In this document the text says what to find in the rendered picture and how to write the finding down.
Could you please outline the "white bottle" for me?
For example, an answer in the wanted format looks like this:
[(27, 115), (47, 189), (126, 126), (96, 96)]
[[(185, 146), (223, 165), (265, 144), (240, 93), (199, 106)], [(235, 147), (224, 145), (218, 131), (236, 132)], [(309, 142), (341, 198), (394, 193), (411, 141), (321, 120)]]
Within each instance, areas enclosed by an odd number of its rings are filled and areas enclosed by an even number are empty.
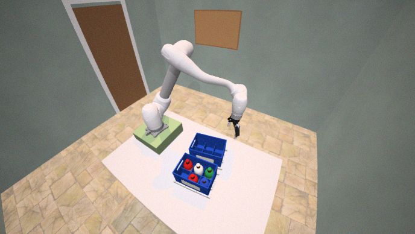
[(203, 173), (203, 166), (201, 164), (197, 163), (197, 165), (194, 167), (194, 173), (201, 176), (202, 173)]

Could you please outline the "blue crate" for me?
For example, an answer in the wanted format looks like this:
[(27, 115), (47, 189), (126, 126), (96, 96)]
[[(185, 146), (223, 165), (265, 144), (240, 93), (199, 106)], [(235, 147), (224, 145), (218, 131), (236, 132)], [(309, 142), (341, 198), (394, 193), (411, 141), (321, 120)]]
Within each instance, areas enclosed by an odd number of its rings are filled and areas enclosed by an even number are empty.
[[(186, 161), (186, 159), (189, 159), (189, 160), (191, 160), (192, 162), (193, 162), (193, 168), (192, 168), (192, 170), (191, 171), (188, 171), (187, 169), (184, 169), (184, 166), (183, 166), (183, 164), (184, 164), (184, 162)], [(182, 163), (181, 163), (182, 162)], [(187, 157), (185, 157), (184, 159), (183, 159), (183, 161), (181, 161), (180, 163), (179, 163), (179, 165), (178, 165), (178, 167), (177, 167), (177, 169), (176, 169), (176, 172), (175, 172), (175, 176), (174, 176), (174, 178), (175, 178), (175, 180), (177, 181), (177, 182), (179, 182), (179, 183), (181, 183), (181, 184), (183, 184), (183, 185), (185, 185), (185, 186), (187, 186), (187, 187), (190, 187), (190, 188), (192, 188), (192, 189), (194, 189), (194, 190), (196, 190), (196, 191), (198, 191), (198, 192), (201, 192), (201, 193), (203, 193), (203, 194), (205, 194), (205, 195), (209, 195), (209, 193), (210, 193), (210, 188), (212, 187), (212, 182), (213, 182), (213, 180), (212, 179), (214, 179), (214, 174), (215, 174), (215, 172), (216, 172), (216, 169), (217, 169), (217, 166), (218, 165), (216, 165), (216, 164), (214, 164), (214, 163), (211, 163), (211, 162), (208, 162), (208, 161), (206, 161), (206, 160), (203, 160), (203, 159), (201, 159), (201, 158), (198, 158), (198, 157), (195, 157), (195, 156), (193, 156), (193, 155), (189, 155), (189, 156), (187, 156)], [(203, 173), (202, 173), (202, 175), (198, 175), (198, 174), (196, 174), (196, 173), (194, 173), (194, 167), (195, 167), (195, 165), (197, 164), (197, 163), (199, 163), (199, 164), (201, 164), (202, 166), (203, 166)], [(204, 177), (204, 172), (205, 172), (205, 170), (207, 169), (207, 168), (209, 168), (209, 167), (211, 167), (213, 170), (214, 170), (214, 174), (213, 174), (213, 176), (212, 176), (212, 178), (211, 178), (211, 180), (210, 179), (208, 179), (209, 180), (209, 186), (208, 187), (205, 187), (205, 186), (203, 186), (203, 185), (200, 185), (199, 184), (199, 182), (200, 182), (200, 180), (202, 179), (202, 178), (205, 178)], [(188, 179), (188, 177), (189, 177), (189, 175), (191, 175), (191, 174), (195, 174), (195, 175), (197, 175), (198, 176), (198, 183), (196, 183), (196, 182), (193, 182), (192, 180), (189, 180)]]
[(217, 164), (218, 167), (221, 167), (222, 157), (227, 142), (226, 139), (201, 134), (196, 137), (194, 141), (189, 150), (190, 155), (212, 162)]

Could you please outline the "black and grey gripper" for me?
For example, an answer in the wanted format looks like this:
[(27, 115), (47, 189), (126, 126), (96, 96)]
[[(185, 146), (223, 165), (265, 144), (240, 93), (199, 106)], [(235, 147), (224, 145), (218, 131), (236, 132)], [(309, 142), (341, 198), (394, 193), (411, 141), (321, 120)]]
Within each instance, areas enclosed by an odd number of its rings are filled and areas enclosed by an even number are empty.
[(228, 120), (228, 124), (227, 124), (228, 127), (230, 126), (231, 122), (233, 123), (233, 126), (235, 128), (235, 136), (234, 136), (234, 139), (237, 139), (237, 136), (239, 136), (239, 128), (240, 128), (240, 126), (238, 125), (238, 123), (239, 123), (240, 120), (234, 120), (234, 119), (232, 119), (231, 116), (227, 120)]

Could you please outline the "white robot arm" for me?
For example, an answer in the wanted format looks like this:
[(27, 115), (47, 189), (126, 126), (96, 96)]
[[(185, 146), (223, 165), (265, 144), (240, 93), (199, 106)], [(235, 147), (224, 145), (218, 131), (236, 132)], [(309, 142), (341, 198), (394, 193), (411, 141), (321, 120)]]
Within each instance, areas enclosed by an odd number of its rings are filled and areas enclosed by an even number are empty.
[[(207, 84), (224, 86), (230, 90), (233, 97), (231, 117), (240, 120), (247, 107), (247, 89), (242, 84), (214, 77), (204, 73), (190, 58), (194, 52), (194, 47), (189, 41), (181, 40), (174, 45), (166, 44), (161, 50), (162, 57), (170, 64), (162, 88), (158, 92), (152, 103), (146, 104), (142, 108), (142, 117), (146, 124), (146, 136), (152, 134), (154, 138), (169, 126), (162, 122), (163, 114), (171, 104), (171, 92), (179, 77), (180, 72)], [(234, 98), (234, 96), (236, 97)], [(170, 102), (170, 103), (169, 103)], [(155, 104), (155, 105), (154, 105)]]

